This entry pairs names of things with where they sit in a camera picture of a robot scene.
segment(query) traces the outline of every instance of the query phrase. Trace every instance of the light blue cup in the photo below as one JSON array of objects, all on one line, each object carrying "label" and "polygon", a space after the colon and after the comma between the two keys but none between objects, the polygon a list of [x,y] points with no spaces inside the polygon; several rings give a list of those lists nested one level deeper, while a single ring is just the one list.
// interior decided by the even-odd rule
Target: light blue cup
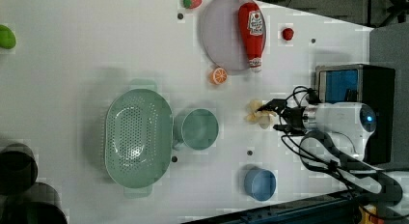
[{"label": "light blue cup", "polygon": [[246,174],[244,189],[254,199],[267,201],[276,190],[276,178],[272,172],[254,167]]}]

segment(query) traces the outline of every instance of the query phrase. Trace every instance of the mug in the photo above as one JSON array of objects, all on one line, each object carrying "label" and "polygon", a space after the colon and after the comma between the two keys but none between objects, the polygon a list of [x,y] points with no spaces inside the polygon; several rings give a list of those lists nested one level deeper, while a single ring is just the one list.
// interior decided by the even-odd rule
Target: mug
[{"label": "mug", "polygon": [[61,200],[50,185],[36,182],[28,190],[9,196],[3,212],[3,224],[67,224]]},{"label": "mug", "polygon": [[276,190],[276,178],[272,172],[254,167],[246,174],[244,190],[258,201],[267,201]]},{"label": "mug", "polygon": [[190,147],[204,150],[216,141],[219,124],[216,116],[206,109],[190,109],[182,112],[175,120],[174,149]]},{"label": "mug", "polygon": [[33,152],[23,144],[11,144],[0,153],[0,195],[27,190],[37,179]]}]

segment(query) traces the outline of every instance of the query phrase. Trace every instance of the white table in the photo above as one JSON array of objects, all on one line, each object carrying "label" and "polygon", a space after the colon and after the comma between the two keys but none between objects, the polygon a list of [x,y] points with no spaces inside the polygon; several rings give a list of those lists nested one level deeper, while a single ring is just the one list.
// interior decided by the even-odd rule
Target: white table
[{"label": "white table", "polygon": [[[216,87],[197,29],[210,1],[187,12],[180,0],[0,0],[0,22],[17,36],[17,47],[0,55],[1,146],[33,149],[38,181],[61,193],[69,223],[179,223],[342,189],[306,170],[277,131],[247,124],[245,106],[310,85],[317,65],[367,63],[370,29],[259,3],[268,32],[263,71]],[[286,26],[295,30],[291,45],[279,38]],[[129,200],[103,166],[103,120],[137,77],[154,79],[174,114],[213,109],[221,131],[205,151],[173,152],[178,162],[152,194]],[[244,193],[249,164],[276,175],[269,201]]]}]

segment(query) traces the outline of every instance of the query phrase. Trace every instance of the red ketchup bottle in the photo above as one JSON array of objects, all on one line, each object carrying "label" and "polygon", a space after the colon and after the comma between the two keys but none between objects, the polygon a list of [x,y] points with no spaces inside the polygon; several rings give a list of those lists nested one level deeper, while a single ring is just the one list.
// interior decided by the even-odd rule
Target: red ketchup bottle
[{"label": "red ketchup bottle", "polygon": [[261,71],[261,54],[263,44],[263,23],[259,6],[255,3],[246,3],[238,10],[238,25],[241,39],[246,47],[250,69]]}]

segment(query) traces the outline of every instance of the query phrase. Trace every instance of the red ball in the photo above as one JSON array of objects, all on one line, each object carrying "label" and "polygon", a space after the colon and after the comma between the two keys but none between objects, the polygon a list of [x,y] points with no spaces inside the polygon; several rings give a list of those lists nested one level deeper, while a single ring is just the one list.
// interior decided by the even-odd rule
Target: red ball
[{"label": "red ball", "polygon": [[283,39],[286,41],[291,41],[292,37],[294,37],[294,31],[290,28],[286,28],[283,30]]}]

